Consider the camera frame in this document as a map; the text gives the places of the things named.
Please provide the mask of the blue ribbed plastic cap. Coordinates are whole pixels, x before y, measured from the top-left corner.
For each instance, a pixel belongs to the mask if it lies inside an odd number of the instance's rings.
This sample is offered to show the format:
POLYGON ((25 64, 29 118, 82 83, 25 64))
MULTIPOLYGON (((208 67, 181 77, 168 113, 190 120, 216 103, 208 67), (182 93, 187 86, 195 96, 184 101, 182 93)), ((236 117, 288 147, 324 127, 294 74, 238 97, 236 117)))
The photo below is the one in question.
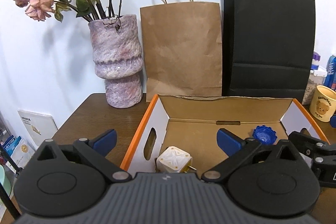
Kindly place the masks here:
POLYGON ((277 139, 276 132, 266 125, 257 126, 253 131, 252 137, 264 145, 273 145, 277 139))

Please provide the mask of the white yellow charger cube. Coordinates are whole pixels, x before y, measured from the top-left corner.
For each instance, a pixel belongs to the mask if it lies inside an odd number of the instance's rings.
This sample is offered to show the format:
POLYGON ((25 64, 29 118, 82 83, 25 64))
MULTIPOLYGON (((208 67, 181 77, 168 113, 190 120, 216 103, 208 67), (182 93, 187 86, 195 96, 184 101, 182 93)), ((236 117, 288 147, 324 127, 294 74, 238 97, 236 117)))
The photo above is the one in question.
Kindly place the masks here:
POLYGON ((193 157, 175 146, 168 147, 155 159, 156 171, 160 173, 196 173, 192 163, 193 157))

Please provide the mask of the yellow bear mug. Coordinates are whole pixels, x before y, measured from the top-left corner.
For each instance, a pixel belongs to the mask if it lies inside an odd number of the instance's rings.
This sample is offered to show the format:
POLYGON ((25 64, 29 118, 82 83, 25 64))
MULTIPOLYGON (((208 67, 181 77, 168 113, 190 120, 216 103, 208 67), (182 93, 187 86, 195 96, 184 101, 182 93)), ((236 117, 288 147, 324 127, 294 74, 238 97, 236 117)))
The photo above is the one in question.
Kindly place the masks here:
POLYGON ((324 86, 317 85, 310 104, 310 113, 322 122, 329 122, 335 113, 335 91, 324 86))

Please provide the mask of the red orange cardboard box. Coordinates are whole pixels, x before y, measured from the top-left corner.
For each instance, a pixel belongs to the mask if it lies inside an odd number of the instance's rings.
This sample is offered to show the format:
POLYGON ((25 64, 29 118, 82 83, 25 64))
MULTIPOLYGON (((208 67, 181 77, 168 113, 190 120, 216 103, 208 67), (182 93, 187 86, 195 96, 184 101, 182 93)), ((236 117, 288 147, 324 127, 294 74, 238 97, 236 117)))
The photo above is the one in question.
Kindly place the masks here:
POLYGON ((305 128, 311 136, 327 141, 296 99, 155 95, 120 167, 132 175, 154 172, 155 158, 167 147, 175 146, 192 156, 192 166, 202 174, 227 158, 217 145, 220 128, 245 139, 261 125, 271 127, 278 140, 305 128))

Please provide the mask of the white booklet on floor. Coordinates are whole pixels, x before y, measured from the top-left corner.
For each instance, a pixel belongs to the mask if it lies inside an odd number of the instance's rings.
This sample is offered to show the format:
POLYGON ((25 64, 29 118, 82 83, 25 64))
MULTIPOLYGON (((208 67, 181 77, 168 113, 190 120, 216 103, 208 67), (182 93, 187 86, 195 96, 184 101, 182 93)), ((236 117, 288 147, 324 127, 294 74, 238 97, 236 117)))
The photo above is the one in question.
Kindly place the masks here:
POLYGON ((58 131, 58 127, 51 115, 26 110, 18 110, 18 114, 35 148, 39 147, 44 140, 52 139, 58 131))

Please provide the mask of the clear food storage jar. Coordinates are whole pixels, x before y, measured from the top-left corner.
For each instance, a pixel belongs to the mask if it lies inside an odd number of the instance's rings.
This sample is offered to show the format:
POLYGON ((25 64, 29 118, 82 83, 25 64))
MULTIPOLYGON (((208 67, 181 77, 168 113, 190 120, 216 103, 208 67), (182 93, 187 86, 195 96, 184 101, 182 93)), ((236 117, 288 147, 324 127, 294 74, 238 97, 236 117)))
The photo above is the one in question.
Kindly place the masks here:
POLYGON ((313 99, 314 92, 318 85, 323 85, 324 80, 327 76, 327 70, 323 67, 318 67, 318 69, 311 70, 305 93, 302 100, 302 105, 309 105, 313 99))

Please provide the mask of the blue white boxes on floor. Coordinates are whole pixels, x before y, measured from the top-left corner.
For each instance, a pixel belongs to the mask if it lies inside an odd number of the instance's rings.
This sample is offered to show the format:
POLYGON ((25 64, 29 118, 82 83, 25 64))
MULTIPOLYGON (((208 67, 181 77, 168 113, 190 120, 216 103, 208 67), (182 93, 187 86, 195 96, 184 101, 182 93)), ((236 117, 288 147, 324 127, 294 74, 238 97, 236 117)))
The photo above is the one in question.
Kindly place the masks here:
POLYGON ((9 134, 7 130, 1 131, 1 146, 19 168, 24 168, 35 153, 29 142, 21 136, 9 134))

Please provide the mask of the purple white small container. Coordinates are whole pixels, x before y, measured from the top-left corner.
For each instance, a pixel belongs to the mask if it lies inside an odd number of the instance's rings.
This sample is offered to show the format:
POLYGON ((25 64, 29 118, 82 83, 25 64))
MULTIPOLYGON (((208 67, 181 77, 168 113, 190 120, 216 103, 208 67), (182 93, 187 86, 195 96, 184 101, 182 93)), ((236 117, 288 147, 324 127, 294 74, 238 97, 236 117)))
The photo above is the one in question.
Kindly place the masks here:
POLYGON ((321 56, 317 52, 313 52, 311 70, 318 70, 320 59, 321 59, 321 56))

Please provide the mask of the purple textured vase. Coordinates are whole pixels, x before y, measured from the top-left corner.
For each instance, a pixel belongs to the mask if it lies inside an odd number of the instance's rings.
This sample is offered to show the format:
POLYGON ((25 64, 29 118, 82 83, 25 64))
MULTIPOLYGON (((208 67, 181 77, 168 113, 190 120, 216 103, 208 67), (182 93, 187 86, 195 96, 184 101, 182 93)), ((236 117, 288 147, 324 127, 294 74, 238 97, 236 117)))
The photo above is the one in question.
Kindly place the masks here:
POLYGON ((105 95, 112 107, 124 109, 142 99, 142 46, 134 14, 88 23, 94 72, 105 81, 105 95))

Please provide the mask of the black metal stand leg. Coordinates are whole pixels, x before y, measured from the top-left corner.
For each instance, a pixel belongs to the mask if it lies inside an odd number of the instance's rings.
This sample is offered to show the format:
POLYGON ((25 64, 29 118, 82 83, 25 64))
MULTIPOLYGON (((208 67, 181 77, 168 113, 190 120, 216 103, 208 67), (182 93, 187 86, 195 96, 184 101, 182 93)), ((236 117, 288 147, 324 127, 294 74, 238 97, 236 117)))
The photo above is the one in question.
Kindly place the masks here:
MULTIPOLYGON (((18 167, 15 161, 11 158, 11 156, 7 153, 7 151, 3 148, 1 145, 1 155, 11 164, 11 166, 14 168, 16 175, 20 174, 22 171, 21 167, 18 167)), ((21 214, 17 210, 16 206, 13 204, 13 202, 10 199, 10 182, 6 177, 5 172, 2 172, 3 178, 1 178, 1 202, 4 204, 4 206, 7 208, 13 219, 17 220, 20 218, 21 214)))

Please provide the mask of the brown paper bag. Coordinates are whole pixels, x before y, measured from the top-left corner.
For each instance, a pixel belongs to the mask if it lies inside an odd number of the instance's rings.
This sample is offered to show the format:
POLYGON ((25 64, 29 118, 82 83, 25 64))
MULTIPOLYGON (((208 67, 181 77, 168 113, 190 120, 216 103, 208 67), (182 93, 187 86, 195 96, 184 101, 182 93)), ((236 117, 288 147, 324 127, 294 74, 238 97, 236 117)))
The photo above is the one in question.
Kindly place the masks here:
POLYGON ((215 2, 168 3, 140 9, 146 100, 222 94, 221 10, 215 2))

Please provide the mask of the black paper bag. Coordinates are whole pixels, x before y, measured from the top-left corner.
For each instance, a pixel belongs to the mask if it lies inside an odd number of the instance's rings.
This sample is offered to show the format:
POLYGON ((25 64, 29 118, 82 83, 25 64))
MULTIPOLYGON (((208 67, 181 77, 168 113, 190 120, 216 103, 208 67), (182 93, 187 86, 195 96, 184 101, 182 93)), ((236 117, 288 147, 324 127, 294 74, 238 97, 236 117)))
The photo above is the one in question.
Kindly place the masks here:
POLYGON ((302 101, 315 42, 314 0, 223 0, 222 94, 302 101))

